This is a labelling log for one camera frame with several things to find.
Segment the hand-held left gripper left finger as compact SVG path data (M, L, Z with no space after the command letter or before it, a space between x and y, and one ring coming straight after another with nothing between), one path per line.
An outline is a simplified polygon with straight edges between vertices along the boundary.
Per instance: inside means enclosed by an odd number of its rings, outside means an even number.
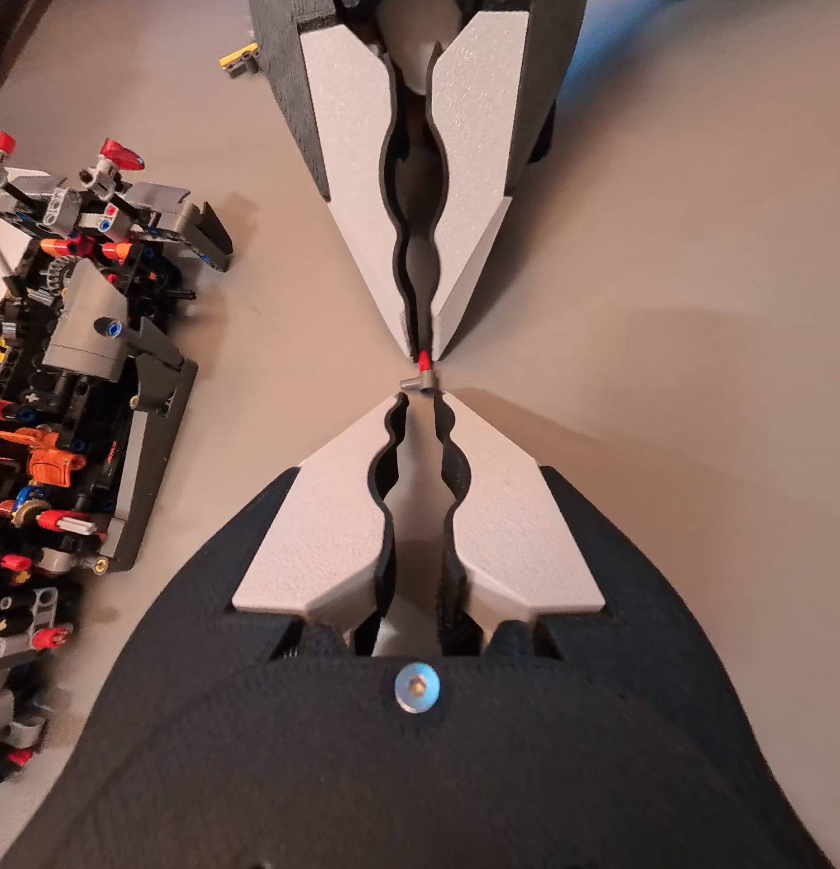
M372 655L394 598L394 524L385 497L409 399L387 398L296 469L231 603L335 628Z

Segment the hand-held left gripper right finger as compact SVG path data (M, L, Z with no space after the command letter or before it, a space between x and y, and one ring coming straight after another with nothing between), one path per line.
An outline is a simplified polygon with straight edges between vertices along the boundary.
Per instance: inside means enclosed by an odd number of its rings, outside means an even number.
M601 612L605 599L546 469L450 393L436 393L434 412L454 499L436 602L442 650L479 651L505 622Z

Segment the dark printed lego box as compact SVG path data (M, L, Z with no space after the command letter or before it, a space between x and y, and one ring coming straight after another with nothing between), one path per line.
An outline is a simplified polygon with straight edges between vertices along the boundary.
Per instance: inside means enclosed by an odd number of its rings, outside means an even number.
M51 1L0 1L0 89Z

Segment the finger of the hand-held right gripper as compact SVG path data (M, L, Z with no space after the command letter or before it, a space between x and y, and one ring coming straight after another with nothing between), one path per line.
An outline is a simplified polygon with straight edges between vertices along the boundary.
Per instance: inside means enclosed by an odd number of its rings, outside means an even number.
M399 275L403 232L385 190L396 78L343 24L300 37L329 189L329 210L398 347L415 359L410 293Z
M481 11L431 68L428 108L444 151L446 195L434 229L430 303L439 360L467 310L511 196L505 192L530 14Z

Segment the partly built lego car model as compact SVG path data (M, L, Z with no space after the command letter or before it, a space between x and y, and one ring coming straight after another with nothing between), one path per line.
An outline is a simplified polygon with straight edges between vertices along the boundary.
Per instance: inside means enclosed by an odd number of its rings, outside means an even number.
M0 784L40 750L45 668L78 627L84 571L130 570L198 366L168 336L196 294L177 245L224 273L230 234L191 192L129 180L143 158L112 138L81 187L8 167L0 220Z

